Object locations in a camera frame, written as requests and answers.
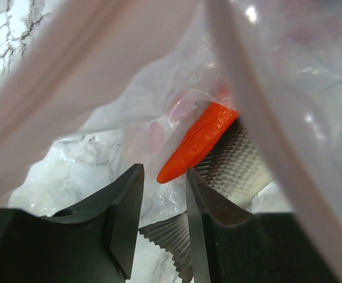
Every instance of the plastic wrap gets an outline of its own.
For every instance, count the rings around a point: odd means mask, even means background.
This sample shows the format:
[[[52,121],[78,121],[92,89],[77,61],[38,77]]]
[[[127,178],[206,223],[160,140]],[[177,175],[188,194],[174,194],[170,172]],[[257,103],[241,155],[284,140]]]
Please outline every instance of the plastic wrap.
[[[42,36],[36,36],[17,69],[5,84],[0,84],[0,206],[6,205],[10,190],[24,182],[29,166],[41,160],[57,138],[70,137],[75,142],[86,134],[139,127],[165,115],[175,129],[185,119],[183,116],[195,109],[197,100],[225,100],[214,97],[223,75],[211,49],[200,1],[185,1],[185,5],[153,0],[126,6],[116,3],[101,8],[99,17],[94,17],[93,8],[98,2],[108,5],[96,1],[85,9],[83,1],[65,2],[67,5],[58,11],[48,29],[43,28]],[[103,12],[112,11],[120,11],[115,24],[105,22],[106,29],[98,29],[100,37],[93,34],[91,43],[86,43],[88,33],[78,33],[83,21],[104,21]],[[77,13],[80,18],[75,21]],[[159,18],[161,25],[155,24]],[[72,22],[76,24],[74,29],[63,33]],[[84,40],[89,52],[70,48],[67,42],[73,36]],[[74,62],[67,75],[60,73],[72,60],[78,64]],[[48,89],[47,85],[56,87]],[[159,129],[157,124],[152,128],[155,132]],[[109,139],[100,140],[98,144],[111,143]],[[69,151],[56,142],[47,158],[66,162]]]
[[[208,2],[244,122],[342,280],[342,1]]]

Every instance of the white plastic bag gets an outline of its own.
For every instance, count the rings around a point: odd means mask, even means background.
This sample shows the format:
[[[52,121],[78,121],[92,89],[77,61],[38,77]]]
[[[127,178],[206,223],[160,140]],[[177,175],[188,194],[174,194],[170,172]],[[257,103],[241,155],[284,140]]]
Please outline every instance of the white plastic bag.
[[[65,4],[0,85],[0,206],[57,137],[71,140],[55,142],[47,158],[69,162],[65,143],[161,117],[182,93],[213,100],[222,84],[200,1]],[[25,186],[36,186],[31,179]]]

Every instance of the red object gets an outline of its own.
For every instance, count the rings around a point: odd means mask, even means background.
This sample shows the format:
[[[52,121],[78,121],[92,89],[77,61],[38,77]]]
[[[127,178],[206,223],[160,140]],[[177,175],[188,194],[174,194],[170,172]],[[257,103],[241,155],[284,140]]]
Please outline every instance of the red object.
[[[229,88],[217,95],[228,97]],[[182,142],[158,174],[157,181],[167,183],[196,166],[212,150],[228,127],[238,118],[238,112],[218,103],[211,103],[185,134]]]

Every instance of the black object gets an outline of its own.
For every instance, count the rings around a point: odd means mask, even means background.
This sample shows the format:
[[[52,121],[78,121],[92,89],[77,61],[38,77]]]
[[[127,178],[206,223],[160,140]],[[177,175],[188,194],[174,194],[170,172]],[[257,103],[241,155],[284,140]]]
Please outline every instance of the black object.
[[[339,282],[291,213],[253,215],[187,172],[195,283]]]
[[[130,279],[144,170],[52,217],[0,209],[0,283],[122,283]]]

